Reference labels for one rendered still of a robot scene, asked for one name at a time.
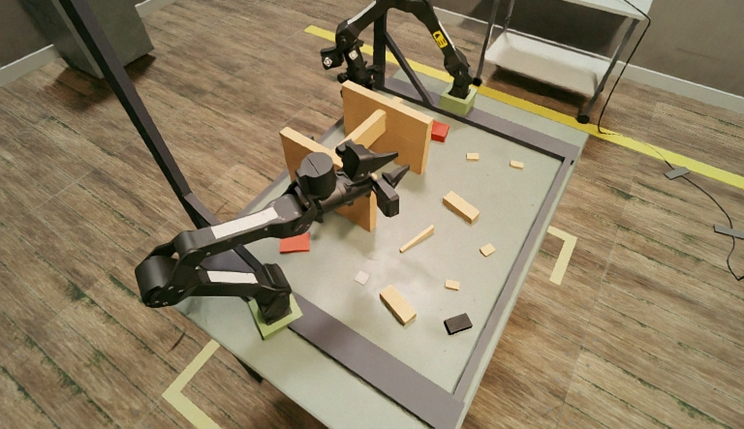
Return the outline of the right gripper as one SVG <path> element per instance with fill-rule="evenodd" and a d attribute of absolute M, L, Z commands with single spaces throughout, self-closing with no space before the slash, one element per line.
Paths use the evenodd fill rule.
<path fill-rule="evenodd" d="M 344 181 L 348 180 L 348 178 L 344 174 L 338 175 L 335 172 L 336 185 L 342 194 L 345 203 L 344 205 L 348 204 L 349 206 L 352 206 L 354 205 L 355 199 L 364 195 L 369 198 L 373 191 L 376 195 L 377 206 L 383 214 L 389 218 L 394 217 L 399 214 L 399 196 L 394 189 L 410 169 L 410 165 L 406 165 L 390 173 L 382 172 L 382 178 L 376 180 L 371 173 L 393 161 L 398 157 L 398 152 L 371 154 L 373 155 L 373 162 L 371 163 L 367 173 L 371 177 L 371 182 L 361 186 L 347 186 Z"/>

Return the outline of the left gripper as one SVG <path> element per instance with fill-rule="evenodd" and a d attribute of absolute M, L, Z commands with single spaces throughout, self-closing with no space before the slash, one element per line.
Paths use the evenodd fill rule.
<path fill-rule="evenodd" d="M 353 82 L 355 84 L 373 91 L 374 83 L 376 79 L 372 79 L 371 76 L 373 76 L 374 73 L 376 73 L 376 75 L 379 76 L 383 72 L 383 69 L 380 65 L 369 65 L 366 67 L 367 71 L 365 71 L 366 64 L 367 64 L 367 61 L 362 60 L 361 62 L 355 65 L 352 65 L 352 66 L 348 65 L 346 70 L 350 71 Z"/>

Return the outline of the red wedge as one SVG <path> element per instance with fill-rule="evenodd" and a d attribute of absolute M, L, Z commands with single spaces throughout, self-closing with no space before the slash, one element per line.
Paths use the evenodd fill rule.
<path fill-rule="evenodd" d="M 433 121 L 431 137 L 430 139 L 444 142 L 448 134 L 450 125 L 441 122 Z"/>

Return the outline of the orange flat rectangular block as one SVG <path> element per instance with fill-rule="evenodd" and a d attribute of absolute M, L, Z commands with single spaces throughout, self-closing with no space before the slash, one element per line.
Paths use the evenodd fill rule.
<path fill-rule="evenodd" d="M 280 253 L 309 252 L 310 233 L 280 239 Z"/>

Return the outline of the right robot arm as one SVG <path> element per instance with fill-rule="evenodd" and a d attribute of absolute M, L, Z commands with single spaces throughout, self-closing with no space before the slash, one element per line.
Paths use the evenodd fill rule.
<path fill-rule="evenodd" d="M 336 173 L 348 178 L 347 186 L 371 182 L 367 173 L 373 155 L 363 144 L 343 142 L 335 153 L 343 163 Z M 313 221 L 323 223 L 323 216 L 344 206 L 328 154 L 308 154 L 295 175 L 284 194 L 262 210 L 200 230 L 184 230 L 171 242 L 155 247 L 135 269 L 145 306 L 174 306 L 188 296 L 252 296 L 266 325 L 290 315 L 292 288 L 277 263 L 265 263 L 256 272 L 196 267 L 205 258 L 264 238 L 302 235 Z M 171 258 L 176 252 L 179 260 Z"/>

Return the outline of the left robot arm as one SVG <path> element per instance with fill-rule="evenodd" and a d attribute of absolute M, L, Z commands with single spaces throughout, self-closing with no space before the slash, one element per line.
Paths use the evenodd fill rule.
<path fill-rule="evenodd" d="M 390 8 L 412 13 L 425 24 L 445 55 L 445 69 L 449 72 L 449 76 L 453 77 L 453 85 L 449 95 L 465 100 L 471 92 L 469 85 L 474 81 L 471 66 L 468 64 L 466 56 L 453 45 L 434 13 L 431 0 L 375 0 L 355 17 L 339 23 L 335 34 L 335 46 L 321 49 L 324 68 L 329 70 L 342 66 L 344 60 L 349 66 L 361 62 L 363 58 L 359 48 L 363 46 L 364 41 L 358 38 L 359 34 Z"/>

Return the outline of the tan wooden rail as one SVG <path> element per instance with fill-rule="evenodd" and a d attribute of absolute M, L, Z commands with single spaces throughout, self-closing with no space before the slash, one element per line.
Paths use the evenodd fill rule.
<path fill-rule="evenodd" d="M 399 104 L 403 103 L 403 100 L 398 97 L 393 98 L 393 100 Z M 351 138 L 355 144 L 363 144 L 367 149 L 386 131 L 386 118 L 387 113 L 378 109 L 338 145 Z"/>

